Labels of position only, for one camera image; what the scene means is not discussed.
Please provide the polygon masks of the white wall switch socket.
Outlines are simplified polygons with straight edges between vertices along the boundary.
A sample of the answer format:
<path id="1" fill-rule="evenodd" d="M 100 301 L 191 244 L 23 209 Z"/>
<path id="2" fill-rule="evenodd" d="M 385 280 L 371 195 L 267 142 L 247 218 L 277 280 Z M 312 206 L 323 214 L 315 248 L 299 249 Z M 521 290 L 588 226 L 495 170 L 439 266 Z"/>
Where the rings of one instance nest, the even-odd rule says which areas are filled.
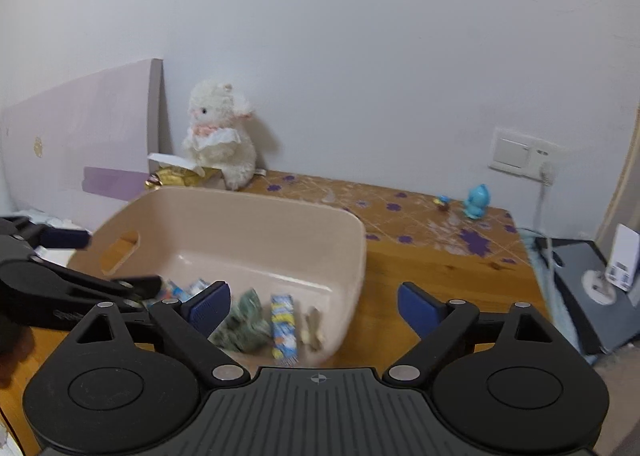
<path id="1" fill-rule="evenodd" d="M 513 130 L 495 128 L 488 167 L 542 182 L 544 168 L 556 167 L 567 149 Z"/>

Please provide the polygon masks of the small colourful spinning toy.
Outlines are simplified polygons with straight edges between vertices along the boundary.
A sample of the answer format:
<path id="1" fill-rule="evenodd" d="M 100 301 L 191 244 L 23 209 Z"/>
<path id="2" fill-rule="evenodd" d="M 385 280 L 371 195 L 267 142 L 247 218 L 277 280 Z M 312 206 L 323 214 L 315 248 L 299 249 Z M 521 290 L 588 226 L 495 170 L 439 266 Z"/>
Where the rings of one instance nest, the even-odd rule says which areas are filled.
<path id="1" fill-rule="evenodd" d="M 437 196 L 433 200 L 434 205 L 440 211 L 448 211 L 450 208 L 451 199 L 447 196 Z"/>

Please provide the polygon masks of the beige plastic storage basket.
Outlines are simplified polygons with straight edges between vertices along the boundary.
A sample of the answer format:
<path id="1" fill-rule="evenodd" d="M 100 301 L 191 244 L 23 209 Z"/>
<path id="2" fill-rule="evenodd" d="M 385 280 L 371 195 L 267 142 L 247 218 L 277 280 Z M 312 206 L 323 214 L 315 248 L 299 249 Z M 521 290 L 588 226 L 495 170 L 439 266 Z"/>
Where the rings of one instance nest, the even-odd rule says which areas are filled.
<path id="1" fill-rule="evenodd" d="M 338 351 L 366 272 L 364 226 L 351 213 L 296 200 L 206 188 L 163 187 L 130 202 L 68 261 L 96 277 L 159 275 L 182 289 L 224 280 L 232 297 L 256 290 L 294 300 L 296 325 L 320 313 L 319 351 L 299 349 L 317 367 Z"/>

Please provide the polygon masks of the white desk stand device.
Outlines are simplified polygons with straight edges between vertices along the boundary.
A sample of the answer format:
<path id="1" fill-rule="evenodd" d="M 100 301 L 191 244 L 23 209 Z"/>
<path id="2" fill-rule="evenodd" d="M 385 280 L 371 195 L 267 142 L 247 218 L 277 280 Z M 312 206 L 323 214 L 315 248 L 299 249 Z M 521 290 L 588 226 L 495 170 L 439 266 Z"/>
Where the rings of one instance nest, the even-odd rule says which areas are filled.
<path id="1" fill-rule="evenodd" d="M 636 308 L 639 305 L 639 233 L 618 224 L 606 268 L 603 272 L 585 272 L 582 286 L 588 297 L 600 306 L 612 306 L 619 290 Z"/>

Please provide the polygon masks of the small wooden figure toy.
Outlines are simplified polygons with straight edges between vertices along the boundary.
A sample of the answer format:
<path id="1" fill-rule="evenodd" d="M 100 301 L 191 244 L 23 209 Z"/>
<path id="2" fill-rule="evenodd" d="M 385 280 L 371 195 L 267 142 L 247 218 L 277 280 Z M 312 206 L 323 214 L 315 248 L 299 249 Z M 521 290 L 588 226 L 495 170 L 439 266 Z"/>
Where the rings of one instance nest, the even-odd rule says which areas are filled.
<path id="1" fill-rule="evenodd" d="M 323 334 L 321 329 L 321 312 L 311 306 L 305 315 L 306 327 L 300 334 L 303 344 L 311 351 L 318 352 L 323 346 Z"/>

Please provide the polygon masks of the colourful long cartoon box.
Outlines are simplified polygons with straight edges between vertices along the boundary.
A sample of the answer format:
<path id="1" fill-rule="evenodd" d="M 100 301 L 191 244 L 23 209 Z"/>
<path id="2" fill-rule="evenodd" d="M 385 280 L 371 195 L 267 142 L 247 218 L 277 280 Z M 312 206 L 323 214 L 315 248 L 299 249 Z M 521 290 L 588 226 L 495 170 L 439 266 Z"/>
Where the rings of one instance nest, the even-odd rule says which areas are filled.
<path id="1" fill-rule="evenodd" d="M 272 357 L 280 365 L 297 363 L 297 332 L 294 302 L 289 294 L 271 296 Z"/>

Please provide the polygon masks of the blue penguin figurine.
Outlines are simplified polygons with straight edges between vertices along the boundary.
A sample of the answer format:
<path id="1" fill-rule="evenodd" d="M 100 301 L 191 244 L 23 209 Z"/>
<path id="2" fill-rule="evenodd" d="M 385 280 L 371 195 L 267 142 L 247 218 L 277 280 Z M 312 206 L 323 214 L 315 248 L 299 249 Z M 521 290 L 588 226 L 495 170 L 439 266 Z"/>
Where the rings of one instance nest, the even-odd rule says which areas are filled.
<path id="1" fill-rule="evenodd" d="M 463 203 L 463 213 L 471 220 L 483 219 L 490 204 L 490 191 L 486 184 L 480 184 L 469 190 Z"/>

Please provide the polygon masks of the purple patterned table mat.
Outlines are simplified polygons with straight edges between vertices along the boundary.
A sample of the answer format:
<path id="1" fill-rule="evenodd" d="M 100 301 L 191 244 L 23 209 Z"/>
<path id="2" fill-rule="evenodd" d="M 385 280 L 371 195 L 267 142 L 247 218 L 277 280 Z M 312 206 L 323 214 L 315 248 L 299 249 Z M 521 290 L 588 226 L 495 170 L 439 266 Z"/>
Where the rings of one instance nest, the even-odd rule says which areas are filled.
<path id="1" fill-rule="evenodd" d="M 245 190 L 348 211 L 363 223 L 369 242 L 426 248 L 500 268 L 529 264 L 521 235 L 503 209 L 490 208 L 472 220 L 458 200 L 442 210 L 432 195 L 274 170 L 255 176 Z"/>

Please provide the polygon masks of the white plush lamb toy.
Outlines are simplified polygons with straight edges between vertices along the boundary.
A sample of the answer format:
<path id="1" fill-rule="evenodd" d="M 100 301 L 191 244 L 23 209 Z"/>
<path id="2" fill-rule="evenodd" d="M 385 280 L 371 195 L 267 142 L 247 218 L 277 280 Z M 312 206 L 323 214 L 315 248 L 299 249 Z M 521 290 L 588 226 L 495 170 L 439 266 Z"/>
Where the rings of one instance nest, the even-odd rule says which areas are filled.
<path id="1" fill-rule="evenodd" d="M 191 92 L 182 147 L 202 168 L 220 170 L 227 190 L 239 190 L 253 179 L 257 152 L 245 129 L 253 115 L 246 97 L 231 83 L 207 79 Z"/>

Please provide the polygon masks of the green packet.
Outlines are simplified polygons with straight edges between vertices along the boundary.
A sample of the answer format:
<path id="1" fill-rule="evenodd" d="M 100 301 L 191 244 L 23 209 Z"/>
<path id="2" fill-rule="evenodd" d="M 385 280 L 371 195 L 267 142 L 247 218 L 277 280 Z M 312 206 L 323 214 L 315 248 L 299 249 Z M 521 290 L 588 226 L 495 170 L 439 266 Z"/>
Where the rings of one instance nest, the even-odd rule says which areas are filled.
<path id="1" fill-rule="evenodd" d="M 255 289 L 240 295 L 208 340 L 219 349 L 238 353 L 254 353 L 270 345 L 271 326 Z"/>

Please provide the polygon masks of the gold foil snack bag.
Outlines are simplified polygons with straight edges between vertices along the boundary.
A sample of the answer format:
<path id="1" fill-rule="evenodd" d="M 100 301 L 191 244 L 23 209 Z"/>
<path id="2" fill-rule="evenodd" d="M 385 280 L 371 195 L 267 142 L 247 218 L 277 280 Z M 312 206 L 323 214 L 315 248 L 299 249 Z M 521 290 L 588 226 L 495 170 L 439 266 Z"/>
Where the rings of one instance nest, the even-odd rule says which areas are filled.
<path id="1" fill-rule="evenodd" d="M 156 190 L 163 186 L 201 187 L 224 190 L 224 177 L 218 169 L 203 168 L 193 171 L 176 166 L 165 166 L 152 172 L 144 182 L 147 190 Z"/>

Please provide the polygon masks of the blue orange cartoon box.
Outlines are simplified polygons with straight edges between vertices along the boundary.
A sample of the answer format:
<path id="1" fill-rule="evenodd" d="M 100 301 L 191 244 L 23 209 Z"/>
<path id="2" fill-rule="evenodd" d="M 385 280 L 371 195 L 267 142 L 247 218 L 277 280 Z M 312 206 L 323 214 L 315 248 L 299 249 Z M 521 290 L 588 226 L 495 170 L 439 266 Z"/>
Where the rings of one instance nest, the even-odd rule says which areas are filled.
<path id="1" fill-rule="evenodd" d="M 160 291 L 155 297 L 146 299 L 143 304 L 146 308 L 152 306 L 155 302 L 164 301 L 167 299 L 175 299 L 180 302 L 186 302 L 192 297 L 199 294 L 209 286 L 209 282 L 205 280 L 196 280 L 190 283 L 186 288 L 181 288 L 172 280 L 163 280 L 160 285 Z"/>

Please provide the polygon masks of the pink headboard panel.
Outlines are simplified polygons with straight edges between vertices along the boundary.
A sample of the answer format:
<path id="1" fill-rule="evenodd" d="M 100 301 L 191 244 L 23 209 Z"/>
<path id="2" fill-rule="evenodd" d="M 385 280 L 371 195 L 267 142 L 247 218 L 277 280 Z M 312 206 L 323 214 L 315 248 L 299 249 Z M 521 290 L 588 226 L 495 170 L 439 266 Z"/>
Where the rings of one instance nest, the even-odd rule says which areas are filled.
<path id="1" fill-rule="evenodd" d="M 3 109 L 3 168 L 17 208 L 95 230 L 138 197 L 158 150 L 162 75 L 162 61 L 148 58 Z"/>

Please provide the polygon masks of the white bedding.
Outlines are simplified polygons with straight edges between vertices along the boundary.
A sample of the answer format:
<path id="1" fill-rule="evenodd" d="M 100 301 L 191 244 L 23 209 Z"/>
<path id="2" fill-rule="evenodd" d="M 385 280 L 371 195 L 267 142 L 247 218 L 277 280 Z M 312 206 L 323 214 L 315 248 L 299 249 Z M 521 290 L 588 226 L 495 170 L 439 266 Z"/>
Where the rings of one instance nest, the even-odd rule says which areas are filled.
<path id="1" fill-rule="evenodd" d="M 9 214 L 8 216 L 27 216 L 32 222 L 35 223 L 44 223 L 53 226 L 54 228 L 74 228 L 75 230 L 85 230 L 79 225 L 76 225 L 71 220 L 56 218 L 55 216 L 48 216 L 45 213 L 36 210 L 30 211 L 19 211 Z M 77 250 L 83 249 L 48 249 L 38 247 L 35 250 L 35 253 L 38 254 L 40 258 L 43 260 L 53 262 L 58 265 L 66 265 L 70 260 L 72 254 L 74 254 Z"/>

